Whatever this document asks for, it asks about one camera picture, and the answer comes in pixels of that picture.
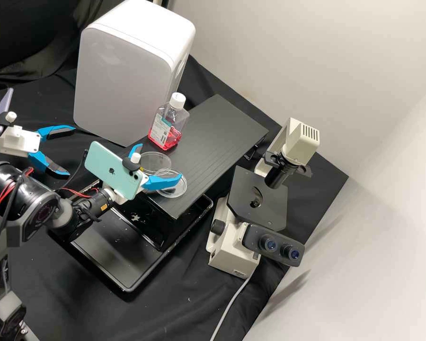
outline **black platform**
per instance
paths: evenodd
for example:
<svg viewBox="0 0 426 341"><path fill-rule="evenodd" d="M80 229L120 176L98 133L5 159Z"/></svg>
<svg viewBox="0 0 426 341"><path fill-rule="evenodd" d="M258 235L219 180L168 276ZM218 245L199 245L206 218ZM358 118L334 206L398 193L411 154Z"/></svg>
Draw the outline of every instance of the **black platform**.
<svg viewBox="0 0 426 341"><path fill-rule="evenodd" d="M181 197L150 196L162 210L177 219L219 177L232 167L268 130L220 95L214 95L189 111L180 143L165 152L172 168L186 178L188 188ZM163 152L148 139L142 153Z"/></svg>

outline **white box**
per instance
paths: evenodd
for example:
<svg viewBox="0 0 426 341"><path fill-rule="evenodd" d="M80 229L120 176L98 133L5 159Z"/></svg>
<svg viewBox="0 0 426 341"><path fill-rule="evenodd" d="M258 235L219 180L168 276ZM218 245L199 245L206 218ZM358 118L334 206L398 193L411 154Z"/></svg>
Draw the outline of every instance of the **white box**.
<svg viewBox="0 0 426 341"><path fill-rule="evenodd" d="M74 121L128 146L146 136L156 109L180 83L195 27L147 0L127 0L80 38Z"/></svg>

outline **microscope base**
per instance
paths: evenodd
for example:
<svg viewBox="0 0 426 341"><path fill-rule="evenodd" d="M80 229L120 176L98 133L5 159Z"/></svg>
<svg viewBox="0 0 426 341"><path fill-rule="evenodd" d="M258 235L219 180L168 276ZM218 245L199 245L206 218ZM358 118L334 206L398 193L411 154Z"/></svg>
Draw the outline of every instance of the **microscope base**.
<svg viewBox="0 0 426 341"><path fill-rule="evenodd" d="M225 222L225 227L221 235L213 232L208 235L208 265L240 278L248 278L260 262L260 254L241 244L248 223L237 220L227 206L227 197L218 199L213 221L215 219Z"/></svg>

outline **black cloth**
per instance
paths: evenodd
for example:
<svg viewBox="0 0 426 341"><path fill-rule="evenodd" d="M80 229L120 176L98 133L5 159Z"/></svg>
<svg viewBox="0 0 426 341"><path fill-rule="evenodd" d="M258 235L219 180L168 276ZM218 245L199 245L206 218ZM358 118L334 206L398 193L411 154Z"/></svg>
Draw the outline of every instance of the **black cloth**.
<svg viewBox="0 0 426 341"><path fill-rule="evenodd" d="M72 111L75 71L15 87L10 109L18 114L16 124L37 129L57 124L73 124ZM270 133L258 153L268 146L279 125L236 92L211 75L192 58L188 60L179 90L189 105L196 105L219 93L243 112L265 126ZM98 140L107 148L123 151L112 143L87 134L45 142L42 150L55 162L73 172L82 151ZM28 161L0 155L24 168ZM241 158L239 164L250 168L257 162ZM299 229L286 233L304 242L319 218L341 189L347 176L320 155L311 161L312 181L300 185L306 190L294 193L289 201L291 224ZM233 168L224 174L207 195L215 200L227 193ZM61 183L48 176L35 177L51 188ZM84 175L79 179L87 181ZM74 188L80 184L73 182ZM12 287L27 305L26 322L41 340L209 340L226 305L243 280L207 265L205 250L213 211L194 228L132 295L123 296L102 281L96 272L85 268L51 239L45 231L18 249L10 251ZM217 340L241 340L287 271L262 258L249 284L229 311Z"/></svg>
<svg viewBox="0 0 426 341"><path fill-rule="evenodd" d="M80 33L123 0L0 0L0 83L77 64Z"/></svg>

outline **mint green iphone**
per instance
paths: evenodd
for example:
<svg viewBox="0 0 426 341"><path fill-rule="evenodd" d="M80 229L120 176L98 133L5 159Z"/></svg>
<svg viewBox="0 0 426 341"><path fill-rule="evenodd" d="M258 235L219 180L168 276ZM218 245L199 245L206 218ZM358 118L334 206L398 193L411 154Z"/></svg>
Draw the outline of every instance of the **mint green iphone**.
<svg viewBox="0 0 426 341"><path fill-rule="evenodd" d="M93 141L90 145L85 168L128 200L134 199L141 185L142 173L139 171L130 173L122 165L121 157L97 141Z"/></svg>

